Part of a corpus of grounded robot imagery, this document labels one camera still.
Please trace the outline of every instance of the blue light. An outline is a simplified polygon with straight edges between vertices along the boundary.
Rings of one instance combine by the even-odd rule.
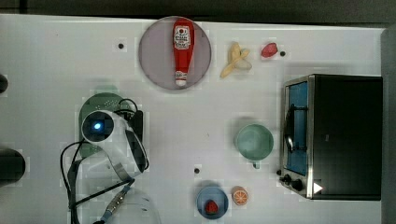
[[[96,130],[99,130],[102,128],[102,124],[101,123],[96,123],[95,125],[93,125],[93,128]]]

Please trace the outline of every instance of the oven window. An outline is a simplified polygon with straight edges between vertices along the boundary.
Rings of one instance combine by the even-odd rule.
[[[300,175],[306,175],[306,124],[308,107],[308,84],[302,82],[289,87],[289,109],[294,106],[294,135],[292,148],[288,150],[286,168]]]

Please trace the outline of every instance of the ketchup label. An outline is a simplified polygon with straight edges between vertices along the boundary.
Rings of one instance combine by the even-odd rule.
[[[175,28],[174,43],[176,49],[188,49],[191,44],[190,28],[188,26],[177,26]]]

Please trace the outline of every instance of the banana peel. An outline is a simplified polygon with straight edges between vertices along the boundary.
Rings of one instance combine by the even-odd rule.
[[[220,77],[225,78],[235,69],[250,70],[251,63],[245,60],[249,55],[250,51],[248,49],[241,50],[237,42],[233,42],[228,53],[228,64],[222,70]]]

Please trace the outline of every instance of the mug handle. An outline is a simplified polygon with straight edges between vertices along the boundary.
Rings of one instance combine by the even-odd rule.
[[[253,162],[253,167],[256,169],[260,169],[260,162],[259,161],[254,161]]]

